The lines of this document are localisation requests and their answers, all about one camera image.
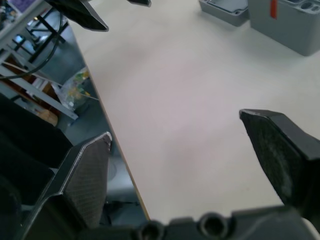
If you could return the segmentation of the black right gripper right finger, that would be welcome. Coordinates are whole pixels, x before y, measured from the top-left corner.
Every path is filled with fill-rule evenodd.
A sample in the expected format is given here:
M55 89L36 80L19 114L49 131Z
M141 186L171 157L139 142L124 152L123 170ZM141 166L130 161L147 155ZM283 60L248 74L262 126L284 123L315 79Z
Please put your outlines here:
M284 205L313 225L320 223L320 141L285 114L242 109L243 122L259 164Z

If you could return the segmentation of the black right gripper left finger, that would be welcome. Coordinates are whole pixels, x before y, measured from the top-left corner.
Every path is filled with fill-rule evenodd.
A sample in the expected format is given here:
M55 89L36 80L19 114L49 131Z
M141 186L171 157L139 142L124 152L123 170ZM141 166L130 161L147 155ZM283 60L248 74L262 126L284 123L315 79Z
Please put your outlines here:
M67 152L23 224L25 240L75 240L99 226L111 148L106 131Z

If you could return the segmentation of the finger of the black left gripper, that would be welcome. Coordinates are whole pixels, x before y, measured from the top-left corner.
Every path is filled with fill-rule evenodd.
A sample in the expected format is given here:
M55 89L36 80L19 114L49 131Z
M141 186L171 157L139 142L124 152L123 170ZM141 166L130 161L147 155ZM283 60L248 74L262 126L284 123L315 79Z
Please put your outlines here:
M151 0L127 0L129 3L144 7L150 7L152 2Z
M46 0L46 2L84 29L95 32L109 31L109 27L88 0Z

